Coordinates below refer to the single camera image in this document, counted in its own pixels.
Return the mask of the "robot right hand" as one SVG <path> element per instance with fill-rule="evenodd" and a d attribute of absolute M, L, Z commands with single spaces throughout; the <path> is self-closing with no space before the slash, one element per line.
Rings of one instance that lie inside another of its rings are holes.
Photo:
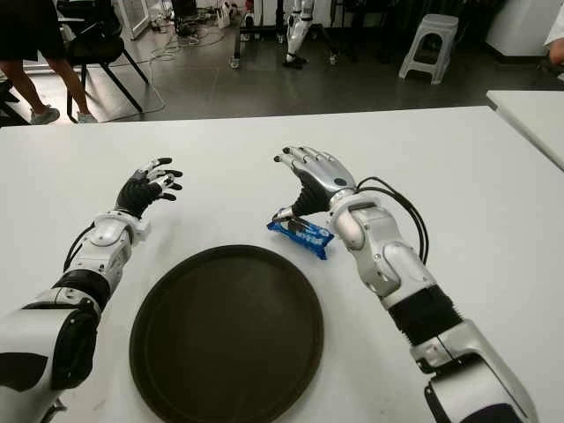
<path fill-rule="evenodd" d="M 274 161 L 286 165 L 301 183 L 298 198 L 291 206 L 280 209 L 272 217 L 274 222 L 328 212 L 334 197 L 356 191 L 351 173 L 327 152 L 306 146 L 287 146 Z"/>

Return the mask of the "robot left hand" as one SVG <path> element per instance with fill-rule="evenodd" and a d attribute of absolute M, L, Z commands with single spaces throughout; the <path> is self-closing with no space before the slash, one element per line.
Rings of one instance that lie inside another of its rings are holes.
<path fill-rule="evenodd" d="M 176 180 L 183 176 L 183 172 L 164 168 L 172 162 L 171 158 L 157 158 L 138 168 L 120 189 L 114 209 L 141 219 L 154 202 L 175 201 L 176 195 L 171 191 L 182 190 Z"/>

